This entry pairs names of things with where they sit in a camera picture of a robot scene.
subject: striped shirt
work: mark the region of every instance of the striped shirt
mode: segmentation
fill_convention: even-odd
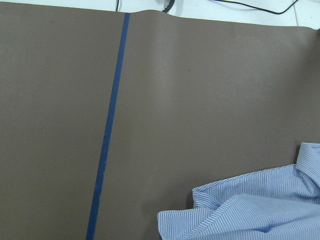
[[[296,164],[192,190],[194,208],[158,213],[163,240],[320,240],[320,144]]]

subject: black cord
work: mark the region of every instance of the black cord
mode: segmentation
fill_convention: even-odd
[[[172,6],[175,4],[175,1],[176,0],[170,0],[168,6],[166,6],[166,8],[162,10],[162,12],[168,13],[170,11],[170,9],[172,8]]]
[[[116,7],[115,7],[115,11],[118,12],[119,9],[119,0],[116,0]]]
[[[237,2],[237,1],[228,1],[228,0],[211,0],[211,1],[222,2],[222,3],[230,3],[230,4],[239,4],[239,5],[243,5],[243,6],[252,8],[252,9],[257,9],[257,10],[260,10],[260,11],[264,11],[264,12],[267,12],[267,13],[270,13],[270,14],[280,15],[280,14],[284,14],[286,11],[288,11],[299,0],[295,0],[286,10],[281,11],[281,12],[271,11],[271,10],[268,10],[268,9],[260,8],[260,7],[257,7],[257,6],[251,6],[251,5],[248,5],[248,4],[245,4],[245,3],[242,3],[242,2]]]

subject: cable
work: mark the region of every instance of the cable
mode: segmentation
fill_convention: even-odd
[[[116,0],[116,7],[115,7],[115,11],[118,12],[119,9],[119,0]]]
[[[228,1],[228,0],[211,0],[211,1],[222,2],[222,3],[230,3],[230,4],[239,4],[239,5],[243,5],[243,6],[252,8],[252,9],[257,9],[257,10],[260,10],[260,11],[264,11],[264,12],[267,12],[267,13],[270,13],[270,14],[280,15],[280,14],[284,14],[286,11],[288,11],[299,0],[295,0],[286,10],[281,11],[281,12],[271,11],[271,10],[268,10],[268,9],[260,8],[260,7],[257,7],[257,6],[251,6],[251,5],[248,5],[248,4],[245,4],[245,3],[242,3],[242,2],[237,2],[237,1]]]
[[[162,12],[164,13],[168,13],[170,11],[170,9],[172,8],[172,6],[175,4],[176,0],[170,0],[168,6],[166,6],[166,8],[164,10],[162,10]]]

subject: brown surface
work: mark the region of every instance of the brown surface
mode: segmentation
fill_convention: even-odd
[[[320,142],[316,33],[131,14],[95,239],[159,239],[192,188]]]
[[[0,3],[0,239],[85,239],[122,13]]]

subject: cloth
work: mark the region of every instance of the cloth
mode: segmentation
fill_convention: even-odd
[[[320,144],[302,143],[296,164],[192,193],[193,209],[158,213],[163,240],[319,240]]]

